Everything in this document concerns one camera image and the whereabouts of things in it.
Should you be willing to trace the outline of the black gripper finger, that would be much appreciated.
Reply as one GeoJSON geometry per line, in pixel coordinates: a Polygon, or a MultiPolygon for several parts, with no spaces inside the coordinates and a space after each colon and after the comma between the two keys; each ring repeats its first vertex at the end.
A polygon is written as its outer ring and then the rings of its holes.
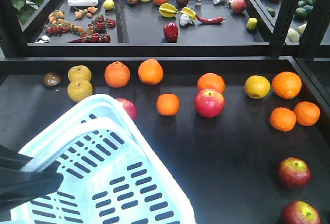
{"type": "Polygon", "coordinates": [[[63,175],[58,162],[42,172],[21,171],[24,161],[1,161],[1,211],[57,191],[63,175]]]}
{"type": "Polygon", "coordinates": [[[1,145],[1,167],[7,169],[21,169],[32,157],[20,154],[1,145]]]}

